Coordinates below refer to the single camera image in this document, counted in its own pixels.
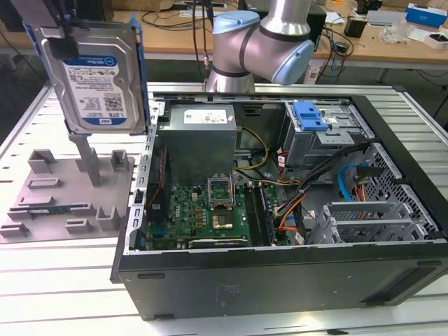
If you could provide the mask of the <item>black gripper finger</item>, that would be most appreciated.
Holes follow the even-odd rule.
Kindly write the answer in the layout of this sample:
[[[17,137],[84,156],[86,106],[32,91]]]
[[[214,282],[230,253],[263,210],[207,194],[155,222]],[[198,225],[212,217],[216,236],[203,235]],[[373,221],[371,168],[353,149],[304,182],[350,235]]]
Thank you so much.
[[[34,40],[46,40],[56,60],[73,60],[79,56],[73,35],[73,1],[34,1]]]

